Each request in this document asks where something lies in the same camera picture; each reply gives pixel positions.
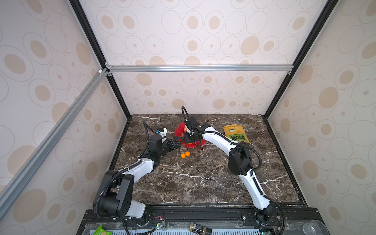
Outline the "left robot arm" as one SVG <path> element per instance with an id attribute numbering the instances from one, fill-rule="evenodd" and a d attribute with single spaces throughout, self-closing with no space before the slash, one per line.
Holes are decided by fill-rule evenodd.
<path id="1" fill-rule="evenodd" d="M 145 175 L 155 170 L 161 158 L 169 152 L 181 147 L 178 138 L 168 138 L 167 130 L 152 130 L 143 122 L 147 140 L 146 147 L 138 156 L 138 160 L 119 171 L 108 170 L 101 181 L 93 202 L 94 214 L 97 218 L 143 218 L 146 216 L 146 205 L 132 199 L 134 184 Z"/>

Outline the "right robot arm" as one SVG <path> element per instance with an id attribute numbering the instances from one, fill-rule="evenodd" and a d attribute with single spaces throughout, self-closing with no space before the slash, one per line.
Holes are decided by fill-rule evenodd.
<path id="1" fill-rule="evenodd" d="M 277 218 L 283 228 L 285 217 L 281 207 L 265 194 L 255 174 L 262 166 L 260 154 L 249 144 L 226 137 L 208 123 L 199 123 L 194 116 L 188 114 L 184 106 L 181 110 L 187 129 L 183 134 L 184 141 L 196 144 L 205 140 L 227 154 L 230 171 L 241 179 L 251 196 L 258 224 L 265 226 Z"/>

